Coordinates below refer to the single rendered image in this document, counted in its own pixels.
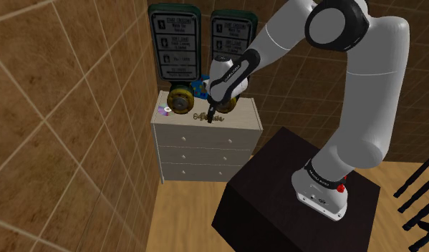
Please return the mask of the blue patterned box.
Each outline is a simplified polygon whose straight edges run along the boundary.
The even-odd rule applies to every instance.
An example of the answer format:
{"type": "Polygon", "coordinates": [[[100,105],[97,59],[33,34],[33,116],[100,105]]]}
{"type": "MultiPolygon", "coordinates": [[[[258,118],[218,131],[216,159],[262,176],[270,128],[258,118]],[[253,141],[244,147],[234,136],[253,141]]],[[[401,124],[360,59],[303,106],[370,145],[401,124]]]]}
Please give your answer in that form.
{"type": "Polygon", "coordinates": [[[191,82],[191,87],[193,89],[194,97],[206,100],[208,98],[208,93],[205,88],[204,81],[209,80],[209,76],[202,74],[201,78],[197,81],[191,82]]]}

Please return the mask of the dark robot stand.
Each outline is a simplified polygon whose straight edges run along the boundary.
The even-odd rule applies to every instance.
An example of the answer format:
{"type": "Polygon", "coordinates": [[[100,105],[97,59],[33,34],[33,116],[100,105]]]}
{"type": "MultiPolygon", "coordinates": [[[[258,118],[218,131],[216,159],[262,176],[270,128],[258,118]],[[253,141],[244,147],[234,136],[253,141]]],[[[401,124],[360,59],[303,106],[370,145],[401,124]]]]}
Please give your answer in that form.
{"type": "Polygon", "coordinates": [[[226,184],[212,226],[235,252],[368,252],[380,186],[347,177],[348,209],[333,221],[291,184],[318,148],[281,127],[226,184]]]}

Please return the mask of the pale wooden chest of drawers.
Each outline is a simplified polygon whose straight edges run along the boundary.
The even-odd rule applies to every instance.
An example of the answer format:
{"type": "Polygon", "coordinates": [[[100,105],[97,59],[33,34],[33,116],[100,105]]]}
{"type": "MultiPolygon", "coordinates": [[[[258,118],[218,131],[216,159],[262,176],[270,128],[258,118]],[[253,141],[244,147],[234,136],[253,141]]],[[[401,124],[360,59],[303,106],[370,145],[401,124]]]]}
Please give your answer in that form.
{"type": "Polygon", "coordinates": [[[167,105],[168,92],[161,91],[151,119],[160,180],[229,181],[250,159],[263,132],[252,98],[240,98],[223,122],[194,120],[194,113],[208,111],[206,100],[195,99],[184,115],[163,116],[159,105],[167,105]]]}

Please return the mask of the green crossing sign with button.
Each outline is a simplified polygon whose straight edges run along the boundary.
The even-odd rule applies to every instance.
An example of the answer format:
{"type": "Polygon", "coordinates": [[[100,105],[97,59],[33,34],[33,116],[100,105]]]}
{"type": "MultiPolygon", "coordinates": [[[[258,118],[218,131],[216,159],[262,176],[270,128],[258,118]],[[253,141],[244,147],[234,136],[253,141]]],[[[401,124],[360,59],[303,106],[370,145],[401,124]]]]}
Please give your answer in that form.
{"type": "Polygon", "coordinates": [[[210,80],[222,77],[256,36],[258,17],[251,11],[221,9],[211,14],[210,80]]]}
{"type": "Polygon", "coordinates": [[[167,105],[176,114],[194,106],[191,83],[201,78],[201,11],[192,4],[148,7],[159,77],[171,84],[167,105]]]}

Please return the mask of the wooden cut-out lettering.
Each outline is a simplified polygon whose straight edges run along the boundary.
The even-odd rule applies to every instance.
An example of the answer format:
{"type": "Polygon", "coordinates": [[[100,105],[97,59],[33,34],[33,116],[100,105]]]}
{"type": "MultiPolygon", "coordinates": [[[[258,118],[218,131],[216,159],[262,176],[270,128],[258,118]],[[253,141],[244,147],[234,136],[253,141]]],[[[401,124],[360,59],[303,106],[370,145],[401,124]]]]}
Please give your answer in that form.
{"type": "MultiPolygon", "coordinates": [[[[194,120],[200,120],[200,121],[204,121],[204,120],[208,120],[208,114],[206,112],[202,112],[202,113],[194,113],[193,114],[193,119],[194,120]]],[[[219,122],[223,122],[224,118],[222,116],[218,116],[218,115],[214,115],[212,118],[213,121],[219,121],[219,122]]]]}

